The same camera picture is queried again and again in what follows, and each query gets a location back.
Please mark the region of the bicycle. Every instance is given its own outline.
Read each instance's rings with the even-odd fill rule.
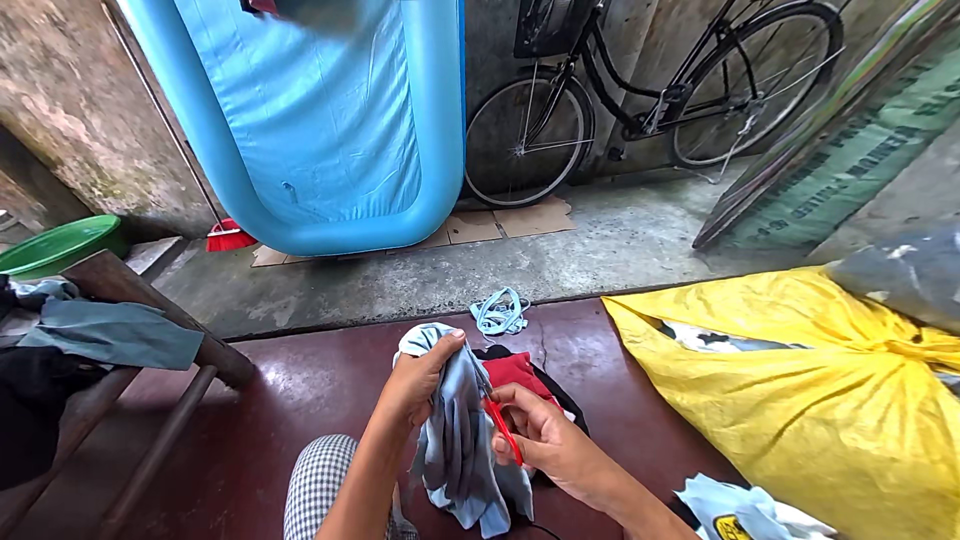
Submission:
[[[736,1],[725,1],[670,83],[652,89],[631,85],[614,68],[598,23],[603,0],[523,0],[514,56],[535,59],[523,68],[532,75],[492,92],[468,122],[464,176],[473,196],[496,209],[534,205],[579,169],[594,140],[593,104],[574,74],[580,59],[601,105],[623,125],[624,140],[667,135],[667,154],[677,166],[726,166],[772,133],[829,81],[844,49],[843,22],[839,11],[817,0],[773,8],[774,0],[748,0],[728,18]],[[785,46],[771,46],[778,35]],[[617,86],[655,104],[635,114],[617,105],[594,53]],[[539,58],[557,54],[565,58],[556,65],[540,64]],[[708,129],[710,121],[715,125]]]

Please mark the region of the gray checkered pants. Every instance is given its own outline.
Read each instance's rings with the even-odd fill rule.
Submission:
[[[348,435],[324,435],[306,445],[294,465],[283,514],[283,540],[313,540],[333,506],[357,450]],[[417,529],[394,503],[386,540],[419,540]]]

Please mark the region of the cardboard sheet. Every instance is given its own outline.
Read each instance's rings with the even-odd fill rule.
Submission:
[[[493,216],[507,236],[517,238],[576,229],[576,224],[567,217],[568,213],[570,205],[562,199],[550,196],[538,205],[525,209],[494,210]]]
[[[443,247],[451,244],[499,240],[503,237],[500,232],[501,229],[509,238],[571,231],[576,229],[577,225],[567,216],[569,213],[570,205],[563,199],[558,199],[552,195],[541,203],[525,209],[455,212],[446,218],[444,224],[436,232],[430,234],[423,242],[418,244],[405,248],[341,255],[336,258],[338,260],[367,258]],[[310,257],[284,255],[267,246],[260,246],[254,250],[253,257],[251,266],[276,266],[311,259]]]

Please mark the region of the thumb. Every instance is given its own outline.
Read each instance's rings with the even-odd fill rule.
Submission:
[[[440,368],[446,363],[454,353],[459,351],[464,343],[467,342],[467,333],[457,329],[442,336],[433,348],[423,358],[430,363],[430,371],[440,372]]]
[[[543,463],[543,459],[547,454],[547,446],[543,443],[532,441],[523,435],[518,435],[516,433],[511,433],[514,436],[516,441],[516,446],[520,450],[520,455],[523,457],[523,462],[526,464],[533,465],[534,467],[540,468],[540,465]],[[497,433],[493,436],[493,451],[496,454],[509,457],[510,460],[514,460],[514,450],[510,447],[510,442],[507,441],[507,437],[503,436],[503,433]]]

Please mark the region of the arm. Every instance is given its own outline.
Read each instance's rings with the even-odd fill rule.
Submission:
[[[574,499],[614,518],[637,540],[699,540],[683,520],[555,406],[516,383],[497,388],[491,398],[504,404],[504,420],[518,431],[514,439],[524,461],[543,471]],[[493,435],[492,448],[498,463],[513,460],[502,434]]]
[[[440,369],[465,339],[464,331],[455,330],[426,355],[397,359],[315,540],[383,539],[403,446],[430,416],[428,400],[440,383]]]

